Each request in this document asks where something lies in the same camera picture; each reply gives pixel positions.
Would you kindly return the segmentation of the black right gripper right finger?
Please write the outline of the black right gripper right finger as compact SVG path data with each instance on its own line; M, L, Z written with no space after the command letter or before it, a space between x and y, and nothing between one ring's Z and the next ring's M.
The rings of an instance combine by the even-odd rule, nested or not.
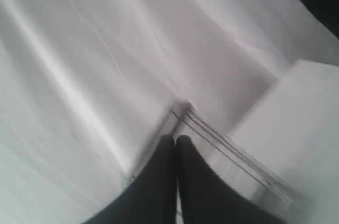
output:
M267 213L224 183L189 136L177 138L176 161L184 223L267 223Z

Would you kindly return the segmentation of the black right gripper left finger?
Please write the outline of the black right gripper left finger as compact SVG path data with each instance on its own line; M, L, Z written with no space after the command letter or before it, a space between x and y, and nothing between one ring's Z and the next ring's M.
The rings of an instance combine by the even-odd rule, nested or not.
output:
M162 136L136 179L86 223L176 223L175 143Z

